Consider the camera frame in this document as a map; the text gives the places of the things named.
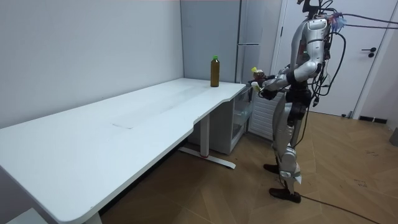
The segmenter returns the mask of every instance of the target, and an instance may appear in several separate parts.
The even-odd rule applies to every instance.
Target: door handle
[[[377,51],[377,48],[375,48],[375,47],[372,47],[371,49],[362,49],[362,50],[368,50],[368,51],[370,51],[370,52],[376,52]]]

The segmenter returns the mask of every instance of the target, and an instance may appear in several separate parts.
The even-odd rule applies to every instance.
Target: white wall
[[[395,11],[392,21],[398,21]],[[369,116],[388,119],[392,109],[392,94],[398,86],[398,30],[388,30],[384,36],[371,73],[359,98],[354,118]]]
[[[235,82],[239,1],[182,0],[181,8],[185,78],[209,80],[218,55],[220,81]]]
[[[2,0],[0,30],[0,128],[183,77],[180,1]],[[37,208],[0,186],[0,223]]]

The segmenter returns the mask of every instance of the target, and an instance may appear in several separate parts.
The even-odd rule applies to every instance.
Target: parquet floor
[[[398,147],[382,124],[310,113],[297,147],[302,195],[341,206],[379,223],[398,223]],[[311,224],[370,223],[350,213],[302,199],[272,198],[277,176],[269,142],[245,135],[225,167],[176,152],[102,216],[104,224]]]

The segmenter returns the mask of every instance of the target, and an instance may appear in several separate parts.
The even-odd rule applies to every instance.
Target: wire
[[[331,32],[331,34],[336,34],[336,35],[340,36],[340,37],[343,39],[343,42],[344,42],[343,53],[341,54],[340,63],[338,64],[338,67],[337,67],[337,70],[336,70],[335,75],[334,75],[333,78],[331,79],[331,82],[330,82],[330,84],[329,84],[327,93],[326,93],[326,94],[321,94],[321,93],[319,92],[318,97],[319,97],[319,96],[327,96],[327,95],[329,94],[330,89],[331,89],[331,86],[332,86],[333,82],[335,81],[335,78],[336,78],[338,72],[340,71],[341,64],[343,63],[343,59],[344,59],[344,56],[345,56],[345,53],[346,53],[347,40],[346,40],[346,38],[343,36],[343,34],[340,34],[340,33],[338,33],[338,32]]]
[[[398,27],[376,27],[376,26],[362,26],[362,25],[351,25],[351,24],[346,24],[345,26],[361,27],[361,28],[372,28],[372,29],[398,29]]]
[[[333,12],[337,12],[337,9],[335,9],[335,8],[330,7],[328,9],[332,10]]]
[[[360,16],[360,15],[350,14],[350,13],[342,14],[342,16],[354,16],[354,17],[358,17],[358,18],[362,18],[362,19],[369,19],[369,20],[372,20],[372,21],[386,22],[386,23],[390,23],[390,24],[398,24],[398,22],[394,22],[394,21],[385,21],[385,20],[382,20],[382,19],[375,19],[375,18],[370,18],[370,17],[366,17],[366,16]]]
[[[286,189],[286,186],[282,183],[282,180],[280,179],[280,175],[279,175],[279,183],[281,184],[281,186],[282,186],[283,188]],[[363,216],[363,215],[360,215],[360,214],[358,214],[358,213],[352,212],[352,211],[347,210],[347,209],[345,209],[345,208],[341,208],[341,207],[339,207],[339,206],[332,205],[332,204],[330,204],[330,203],[322,202],[322,201],[320,201],[320,200],[316,200],[316,199],[313,199],[313,198],[310,198],[310,197],[307,197],[307,196],[304,196],[304,195],[300,195],[300,196],[303,197],[303,198],[305,198],[305,199],[311,200],[311,201],[313,201],[313,202],[318,202],[318,203],[321,203],[321,204],[324,204],[324,205],[327,205],[327,206],[331,206],[331,207],[333,207],[333,208],[337,208],[337,209],[343,210],[343,211],[345,211],[345,212],[351,213],[351,214],[356,215],[356,216],[358,216],[358,217],[361,217],[361,218],[363,218],[363,219],[365,219],[365,220],[367,220],[367,221],[369,221],[369,222],[373,222],[373,223],[375,223],[375,224],[381,224],[381,223],[379,223],[379,222],[376,222],[376,221],[374,221],[374,220],[371,220],[370,218],[367,218],[367,217],[365,217],[365,216]]]
[[[323,11],[321,12],[321,14],[323,14],[323,13],[325,12],[325,10],[327,10],[327,9],[329,8],[329,6],[333,3],[333,0],[327,0],[327,1],[325,1],[325,2],[321,5],[321,9],[322,9],[322,7],[323,7],[326,3],[328,3],[328,2],[330,2],[329,5],[323,9]]]
[[[320,12],[321,12],[322,1],[323,1],[323,0],[318,0],[318,3],[319,3],[318,14],[320,14]]]
[[[332,46],[333,33],[329,33],[326,36],[328,37],[329,35],[330,35],[329,46]],[[313,92],[312,99],[319,98],[319,94],[320,94],[321,88],[322,87],[327,87],[327,86],[323,86],[323,83],[325,82],[326,78],[329,76],[328,71],[327,71],[327,66],[325,67],[325,63],[323,63],[323,65],[322,65],[322,71],[321,71],[320,74],[321,75],[318,75],[317,77],[315,77],[313,79],[312,83],[309,84],[309,85],[311,85],[311,89],[312,89],[312,92]]]
[[[303,135],[301,136],[301,139],[298,141],[298,143],[296,143],[295,146],[293,146],[292,148],[296,148],[296,146],[298,146],[298,144],[301,143],[301,141],[303,141],[304,138],[304,134],[305,134],[305,129],[307,128],[307,121],[308,121],[308,114],[310,113],[310,107],[307,108],[307,114],[305,115],[305,124],[304,124],[304,129],[303,129]]]

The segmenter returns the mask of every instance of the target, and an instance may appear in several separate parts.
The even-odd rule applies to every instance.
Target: brown bottle
[[[220,61],[218,60],[218,56],[214,55],[213,60],[211,61],[210,86],[218,87],[219,84],[220,84]]]

